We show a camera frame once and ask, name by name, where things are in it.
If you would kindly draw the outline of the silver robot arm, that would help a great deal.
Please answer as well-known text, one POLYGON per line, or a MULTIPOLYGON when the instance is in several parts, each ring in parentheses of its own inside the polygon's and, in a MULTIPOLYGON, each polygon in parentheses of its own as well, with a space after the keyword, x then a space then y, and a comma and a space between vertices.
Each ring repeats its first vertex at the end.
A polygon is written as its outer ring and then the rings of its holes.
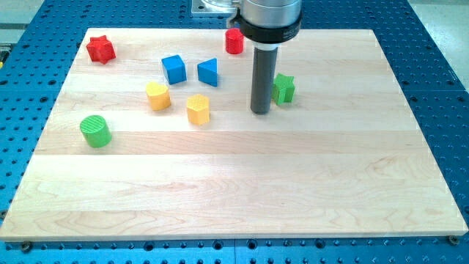
POLYGON ((250 109, 255 114, 270 110, 278 47, 298 35, 301 9, 301 0, 242 0, 226 22, 229 29, 239 26, 254 45, 250 109))

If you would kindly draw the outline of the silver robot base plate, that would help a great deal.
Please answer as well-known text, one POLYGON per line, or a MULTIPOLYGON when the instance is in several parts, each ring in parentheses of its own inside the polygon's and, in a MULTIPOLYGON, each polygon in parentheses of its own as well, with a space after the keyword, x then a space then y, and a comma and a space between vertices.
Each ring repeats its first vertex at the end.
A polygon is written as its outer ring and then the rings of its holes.
POLYGON ((193 18, 229 17, 239 6, 239 0, 190 0, 193 18))

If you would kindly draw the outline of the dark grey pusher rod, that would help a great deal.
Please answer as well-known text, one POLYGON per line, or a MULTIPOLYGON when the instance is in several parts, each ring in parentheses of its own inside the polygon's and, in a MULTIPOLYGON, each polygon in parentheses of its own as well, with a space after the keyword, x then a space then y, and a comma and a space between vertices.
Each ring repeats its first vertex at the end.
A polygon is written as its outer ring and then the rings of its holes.
POLYGON ((277 48, 254 49, 250 108, 255 114, 266 114, 270 110, 277 53, 277 48))

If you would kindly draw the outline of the black and white tool collar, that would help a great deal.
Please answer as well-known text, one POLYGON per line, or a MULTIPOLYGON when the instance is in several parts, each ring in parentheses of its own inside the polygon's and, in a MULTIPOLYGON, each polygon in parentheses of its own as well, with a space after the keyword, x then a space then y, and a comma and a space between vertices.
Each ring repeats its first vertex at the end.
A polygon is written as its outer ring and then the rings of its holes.
POLYGON ((244 37, 262 45, 278 45, 294 38, 300 31, 301 9, 237 8, 227 19, 226 27, 237 24, 244 37))

